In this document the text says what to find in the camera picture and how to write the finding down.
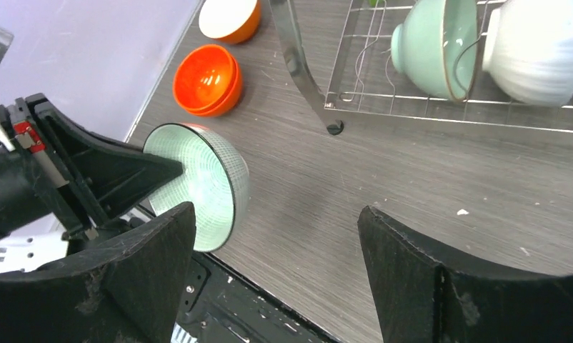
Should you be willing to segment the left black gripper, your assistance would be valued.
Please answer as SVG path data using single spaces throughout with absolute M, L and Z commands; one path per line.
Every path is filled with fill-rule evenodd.
M 86 130 L 44 95 L 0 106 L 0 239 L 53 214 L 68 239 L 93 239 L 183 173 L 181 163 Z

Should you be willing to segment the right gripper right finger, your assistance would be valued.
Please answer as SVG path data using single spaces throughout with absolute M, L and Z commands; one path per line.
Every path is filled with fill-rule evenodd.
M 374 207 L 357 225 L 385 342 L 573 342 L 573 274 L 473 256 Z

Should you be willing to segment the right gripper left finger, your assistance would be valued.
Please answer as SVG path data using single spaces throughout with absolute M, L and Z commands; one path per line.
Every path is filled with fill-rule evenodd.
M 35 271 L 0 274 L 0 342 L 169 342 L 195 234 L 184 202 Z

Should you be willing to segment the pale green bowl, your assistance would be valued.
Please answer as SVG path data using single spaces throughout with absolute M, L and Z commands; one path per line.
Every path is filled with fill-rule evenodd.
M 474 79 L 478 30 L 476 1 L 417 1 L 393 31 L 394 68 L 430 96 L 463 101 Z
M 144 143 L 144 152 L 181 163 L 183 174 L 152 193 L 155 215 L 191 202 L 196 215 L 194 251 L 224 246 L 242 222 L 249 201 L 249 169 L 221 135 L 196 124 L 163 124 Z

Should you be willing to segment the orange bowl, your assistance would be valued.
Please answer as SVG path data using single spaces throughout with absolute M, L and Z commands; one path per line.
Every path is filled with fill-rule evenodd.
M 231 58 L 231 61 L 235 69 L 234 80 L 230 88 L 226 91 L 224 98 L 218 104 L 205 111 L 184 107 L 187 112 L 194 116 L 213 117 L 224 115 L 236 106 L 243 89 L 243 77 L 238 61 L 234 57 Z
M 224 98 L 234 78 L 235 63 L 224 47 L 200 46 L 182 60 L 174 74 L 174 99 L 191 113 L 208 111 Z

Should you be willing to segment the steel two-tier dish rack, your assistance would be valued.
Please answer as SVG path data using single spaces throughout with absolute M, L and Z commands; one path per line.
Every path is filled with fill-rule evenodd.
M 455 103 L 425 94 L 396 73 L 389 51 L 392 29 L 412 5 L 352 1 L 338 18 L 339 44 L 329 62 L 328 88 L 322 90 L 307 63 L 294 2 L 270 2 L 289 74 L 330 134 L 360 124 L 573 146 L 573 101 L 559 109 L 520 104 L 480 72 L 469 97 Z

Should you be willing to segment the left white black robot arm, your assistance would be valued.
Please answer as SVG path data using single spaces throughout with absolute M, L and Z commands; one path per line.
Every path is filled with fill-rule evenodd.
M 181 163 L 96 134 L 43 94 L 0 105 L 0 273 L 30 272 L 131 229 Z

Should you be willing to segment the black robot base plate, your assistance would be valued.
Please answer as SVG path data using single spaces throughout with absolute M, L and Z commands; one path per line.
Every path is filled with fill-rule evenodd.
M 193 253 L 172 342 L 337 340 L 214 255 Z

